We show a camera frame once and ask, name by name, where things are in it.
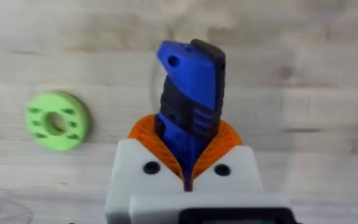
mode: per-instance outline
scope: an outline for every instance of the green 3d printed ring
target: green 3d printed ring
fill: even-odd
[[[87,135],[88,121],[83,104],[62,91],[35,97],[26,111],[27,127],[34,138],[55,151],[80,145]]]

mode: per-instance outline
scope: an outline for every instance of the white plastic housing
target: white plastic housing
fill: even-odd
[[[165,165],[152,175],[143,166],[158,159],[138,140],[121,140],[112,169],[105,213],[109,224],[177,223],[186,208],[289,207],[285,198],[263,193],[252,149],[236,146],[193,181],[193,191],[184,192],[183,182]],[[215,165],[231,169],[217,175]]]

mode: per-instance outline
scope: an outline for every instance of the screw head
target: screw head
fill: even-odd
[[[143,166],[143,172],[145,172],[148,175],[156,174],[160,171],[160,169],[161,169],[160,164],[158,164],[158,162],[155,161],[150,161]]]
[[[221,177],[228,176],[231,172],[230,168],[225,164],[216,165],[214,171],[217,175],[220,175]]]

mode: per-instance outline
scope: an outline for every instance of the orange gripper pad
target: orange gripper pad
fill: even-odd
[[[184,180],[179,162],[154,132],[154,116],[154,114],[150,114],[140,119],[132,128],[128,138],[139,140],[144,147],[160,159],[172,172]]]
[[[183,172],[179,162],[168,147],[154,132],[154,114],[140,119],[132,128],[128,138],[139,140],[152,154],[163,162],[179,178],[184,180]],[[219,124],[219,131],[207,148],[198,158],[191,179],[194,180],[234,146],[242,145],[241,139],[236,131],[225,121]]]
[[[221,120],[218,134],[201,153],[191,173],[191,179],[194,180],[234,146],[239,145],[242,145],[240,136],[229,124]]]

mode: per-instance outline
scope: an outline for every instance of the blue object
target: blue object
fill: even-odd
[[[156,133],[181,164],[186,181],[218,131],[224,54],[206,42],[163,41],[157,56],[167,71]]]

